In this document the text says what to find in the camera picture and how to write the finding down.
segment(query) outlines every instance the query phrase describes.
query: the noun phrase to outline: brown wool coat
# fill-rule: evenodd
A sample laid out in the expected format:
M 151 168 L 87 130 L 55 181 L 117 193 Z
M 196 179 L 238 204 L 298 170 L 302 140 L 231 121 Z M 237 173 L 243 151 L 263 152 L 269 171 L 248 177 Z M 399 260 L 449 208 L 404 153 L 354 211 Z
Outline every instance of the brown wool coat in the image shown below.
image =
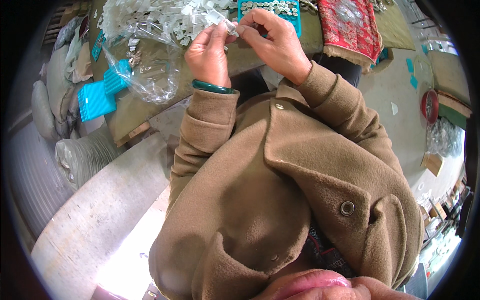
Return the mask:
M 169 299 L 255 296 L 298 257 L 311 213 L 358 275 L 395 288 L 413 271 L 423 222 L 385 128 L 358 89 L 312 65 L 301 86 L 238 109 L 238 92 L 194 92 L 149 256 Z

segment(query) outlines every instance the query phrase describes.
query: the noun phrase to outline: red floral cloth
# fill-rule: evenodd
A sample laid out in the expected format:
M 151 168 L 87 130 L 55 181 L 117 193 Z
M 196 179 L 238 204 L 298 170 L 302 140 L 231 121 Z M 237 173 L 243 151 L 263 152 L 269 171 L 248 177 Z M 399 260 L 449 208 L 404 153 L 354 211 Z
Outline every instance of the red floral cloth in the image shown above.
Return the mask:
M 317 0 L 324 35 L 324 53 L 364 68 L 375 64 L 382 49 L 369 0 Z

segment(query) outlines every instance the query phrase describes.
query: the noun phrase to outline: green jade bangle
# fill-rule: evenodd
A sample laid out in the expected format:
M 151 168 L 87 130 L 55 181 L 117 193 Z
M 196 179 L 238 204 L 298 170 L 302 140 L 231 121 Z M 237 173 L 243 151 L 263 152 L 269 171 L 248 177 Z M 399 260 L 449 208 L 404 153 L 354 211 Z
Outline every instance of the green jade bangle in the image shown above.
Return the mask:
M 232 88 L 228 87 L 223 87 L 215 84 L 209 84 L 200 80 L 194 79 L 192 81 L 192 86 L 198 90 L 202 91 L 207 91 L 207 92 L 212 92 L 212 93 L 218 93 L 218 94 L 227 94 L 231 95 L 235 93 L 235 90 Z

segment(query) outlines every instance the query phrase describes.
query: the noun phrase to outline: yellow cord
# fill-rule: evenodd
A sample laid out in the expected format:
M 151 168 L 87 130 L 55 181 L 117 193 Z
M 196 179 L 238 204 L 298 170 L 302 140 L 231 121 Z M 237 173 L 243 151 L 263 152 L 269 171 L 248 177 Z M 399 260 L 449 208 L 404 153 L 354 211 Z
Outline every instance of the yellow cord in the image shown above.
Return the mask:
M 432 85 L 430 86 L 430 88 L 433 88 L 433 70 L 432 70 L 432 65 L 430 65 L 430 63 L 426 60 L 424 60 L 423 58 L 420 57 L 420 55 L 417 55 L 415 57 L 415 60 L 413 61 L 413 76 L 415 76 L 415 63 L 418 61 L 418 60 L 421 60 L 423 62 L 425 62 L 428 67 L 430 68 L 430 75 L 432 76 Z

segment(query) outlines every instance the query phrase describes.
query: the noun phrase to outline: metal button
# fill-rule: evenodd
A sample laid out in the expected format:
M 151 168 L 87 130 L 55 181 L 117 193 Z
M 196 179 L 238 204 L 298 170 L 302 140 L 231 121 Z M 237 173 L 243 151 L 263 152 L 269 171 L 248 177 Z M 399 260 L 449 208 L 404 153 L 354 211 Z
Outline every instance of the metal button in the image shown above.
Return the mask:
M 340 212 L 344 216 L 349 216 L 353 214 L 354 210 L 355 210 L 355 205 L 351 201 L 345 201 L 342 203 L 342 206 L 340 206 Z

